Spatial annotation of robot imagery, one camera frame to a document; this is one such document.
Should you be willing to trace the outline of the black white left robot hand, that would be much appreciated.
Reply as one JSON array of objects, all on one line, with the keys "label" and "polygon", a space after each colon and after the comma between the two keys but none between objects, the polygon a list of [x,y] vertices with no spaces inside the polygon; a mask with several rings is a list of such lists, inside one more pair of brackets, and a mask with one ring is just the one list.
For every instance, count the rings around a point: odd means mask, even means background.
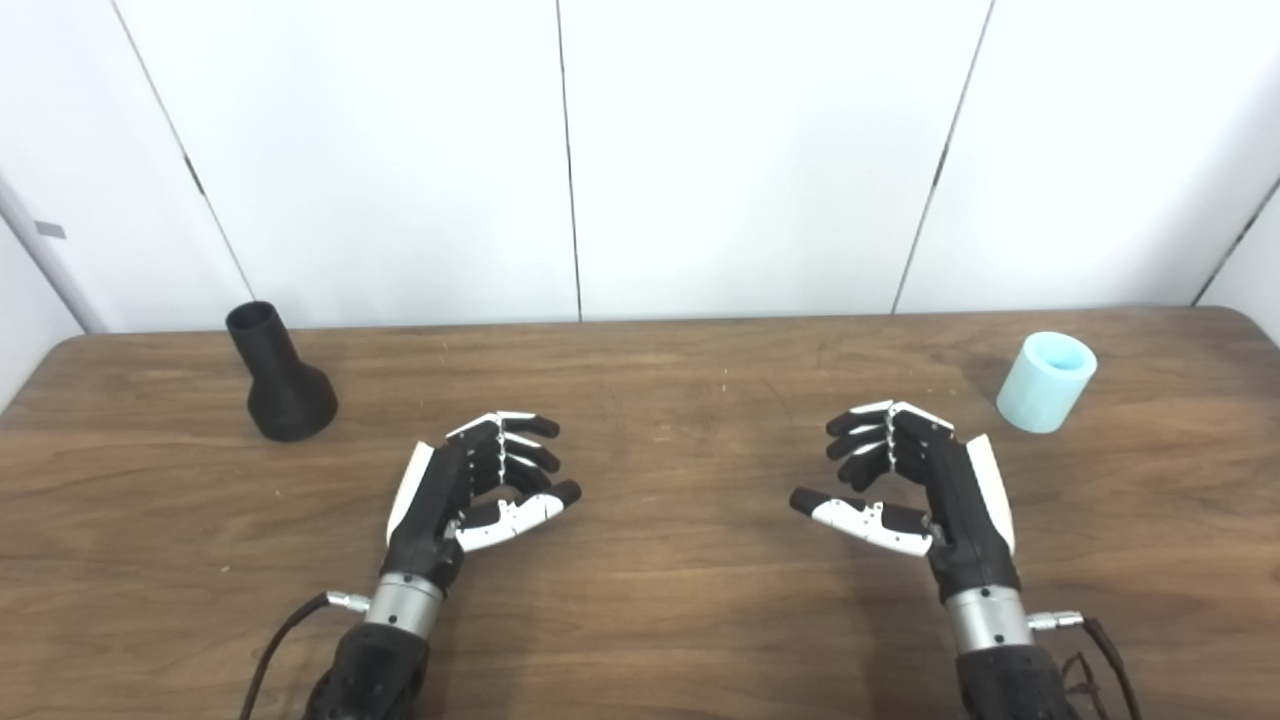
[{"label": "black white left robot hand", "polygon": [[582,489],[553,480],[559,459],[543,443],[558,423],[535,413],[494,411],[420,442],[387,521],[380,575],[422,579],[442,591],[467,553],[500,544],[561,515]]}]

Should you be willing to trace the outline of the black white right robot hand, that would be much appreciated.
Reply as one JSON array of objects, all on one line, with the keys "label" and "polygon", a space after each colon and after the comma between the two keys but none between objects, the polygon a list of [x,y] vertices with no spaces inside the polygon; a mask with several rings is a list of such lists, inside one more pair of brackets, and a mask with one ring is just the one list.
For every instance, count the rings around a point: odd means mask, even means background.
[{"label": "black white right robot hand", "polygon": [[[1021,589],[1011,507],[987,436],[963,442],[950,421],[893,400],[850,407],[826,433],[826,455],[840,464],[836,477],[852,496],[797,487],[792,510],[868,544],[925,559],[941,601],[987,587]],[[927,509],[867,498],[884,477],[922,487]]]}]

